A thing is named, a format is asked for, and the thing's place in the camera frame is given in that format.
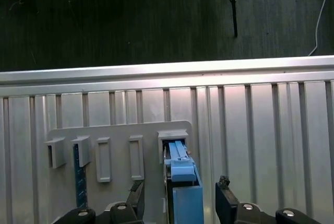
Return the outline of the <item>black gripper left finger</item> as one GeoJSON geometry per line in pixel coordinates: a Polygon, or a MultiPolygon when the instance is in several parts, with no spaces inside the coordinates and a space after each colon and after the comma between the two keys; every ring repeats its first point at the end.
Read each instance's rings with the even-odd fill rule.
{"type": "Polygon", "coordinates": [[[53,222],[55,224],[143,223],[144,211],[145,184],[144,181],[135,181],[125,202],[111,203],[99,215],[92,208],[75,208],[53,222]]]}

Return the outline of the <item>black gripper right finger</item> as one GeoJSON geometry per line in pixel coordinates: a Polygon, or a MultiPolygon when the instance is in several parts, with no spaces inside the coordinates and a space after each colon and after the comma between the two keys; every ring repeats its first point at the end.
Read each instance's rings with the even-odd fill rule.
{"type": "Polygon", "coordinates": [[[220,223],[245,224],[312,224],[315,219],[292,208],[283,208],[271,216],[252,203],[240,202],[229,188],[228,176],[216,183],[216,214],[220,223]]]}

